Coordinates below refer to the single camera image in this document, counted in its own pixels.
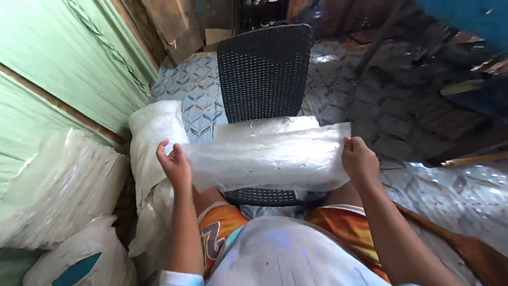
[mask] white shirt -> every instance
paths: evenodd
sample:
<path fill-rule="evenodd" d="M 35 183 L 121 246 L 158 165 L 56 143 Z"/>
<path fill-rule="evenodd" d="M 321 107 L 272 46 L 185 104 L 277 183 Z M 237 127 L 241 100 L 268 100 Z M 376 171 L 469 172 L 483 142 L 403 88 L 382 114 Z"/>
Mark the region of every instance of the white shirt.
<path fill-rule="evenodd" d="M 205 285 L 199 275 L 163 271 L 162 286 Z M 389 286 L 322 228 L 260 217 L 226 239 L 207 286 Z"/>

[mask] person's right hand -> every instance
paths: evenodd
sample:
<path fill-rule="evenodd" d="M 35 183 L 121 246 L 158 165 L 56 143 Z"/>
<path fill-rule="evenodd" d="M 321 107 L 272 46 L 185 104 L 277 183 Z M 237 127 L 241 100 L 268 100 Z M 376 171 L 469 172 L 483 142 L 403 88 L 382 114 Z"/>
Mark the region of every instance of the person's right hand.
<path fill-rule="evenodd" d="M 377 178 L 379 173 L 379 161 L 376 154 L 360 137 L 344 139 L 342 165 L 352 180 Z"/>
<path fill-rule="evenodd" d="M 183 152 L 180 144 L 173 145 L 173 151 L 166 155 L 164 153 L 164 147 L 169 143 L 169 140 L 164 140 L 159 143 L 157 147 L 157 159 L 166 173 L 171 185 L 175 192 L 180 190 L 191 190 L 192 189 L 192 170 Z"/>

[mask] white plastic sack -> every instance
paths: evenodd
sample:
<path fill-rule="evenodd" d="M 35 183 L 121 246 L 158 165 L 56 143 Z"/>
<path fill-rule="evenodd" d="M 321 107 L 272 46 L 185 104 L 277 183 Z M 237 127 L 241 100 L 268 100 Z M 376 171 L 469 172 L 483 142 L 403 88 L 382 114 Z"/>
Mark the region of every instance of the white plastic sack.
<path fill-rule="evenodd" d="M 92 220 L 55 250 L 43 255 L 23 279 L 25 286 L 46 286 L 80 260 L 102 252 L 88 274 L 75 285 L 135 286 L 136 269 L 116 237 L 114 216 Z"/>
<path fill-rule="evenodd" d="M 229 140 L 254 134 L 273 134 L 319 128 L 315 116 L 276 117 L 255 119 L 213 127 L 213 140 Z"/>
<path fill-rule="evenodd" d="M 129 172 L 113 148 L 69 129 L 48 136 L 11 182 L 0 208 L 0 247 L 53 248 L 113 213 Z"/>
<path fill-rule="evenodd" d="M 129 245 L 129 256 L 147 252 L 160 258 L 164 235 L 171 223 L 173 187 L 157 160 L 157 145 L 169 139 L 165 148 L 169 154 L 175 143 L 188 143 L 181 118 L 180 101 L 164 100 L 144 107 L 129 118 L 133 134 L 131 164 L 136 180 L 138 224 L 136 236 Z"/>
<path fill-rule="evenodd" d="M 326 191 L 349 177 L 342 167 L 350 123 L 278 134 L 231 137 L 183 145 L 198 191 L 245 187 Z"/>
<path fill-rule="evenodd" d="M 163 100 L 149 104 L 129 117 L 132 133 L 131 166 L 136 181 L 138 215 L 142 202 L 152 187 L 166 177 L 155 156 L 157 145 L 169 139 L 164 150 L 169 154 L 175 143 L 189 143 L 180 106 L 181 101 Z"/>
<path fill-rule="evenodd" d="M 168 179 L 158 183 L 143 201 L 136 236 L 129 245 L 129 257 L 146 252 L 150 258 L 159 260 L 168 246 L 168 229 L 171 227 L 174 192 Z"/>

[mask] pile of sacks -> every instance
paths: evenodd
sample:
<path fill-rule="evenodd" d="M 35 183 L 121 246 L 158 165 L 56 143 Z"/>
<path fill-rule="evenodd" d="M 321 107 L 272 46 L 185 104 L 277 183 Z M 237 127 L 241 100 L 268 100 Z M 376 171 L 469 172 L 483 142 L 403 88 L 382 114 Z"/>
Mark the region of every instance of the pile of sacks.
<path fill-rule="evenodd" d="M 128 173 L 124 155 L 80 130 L 47 136 L 0 205 L 0 247 L 51 250 L 27 272 L 24 285 L 62 277 L 86 285 L 136 285 L 134 265 L 111 226 Z M 94 255 L 87 272 L 71 270 Z"/>

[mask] woven plastic chair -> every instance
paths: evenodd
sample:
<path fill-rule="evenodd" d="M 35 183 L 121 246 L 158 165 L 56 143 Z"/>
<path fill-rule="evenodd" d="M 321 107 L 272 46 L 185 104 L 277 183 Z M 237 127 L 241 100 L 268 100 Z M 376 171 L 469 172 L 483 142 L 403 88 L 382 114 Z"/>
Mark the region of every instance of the woven plastic chair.
<path fill-rule="evenodd" d="M 220 42 L 220 89 L 229 123 L 296 116 L 302 106 L 312 47 L 306 24 L 255 30 Z M 235 205 L 295 206 L 292 190 L 243 188 L 225 193 Z"/>

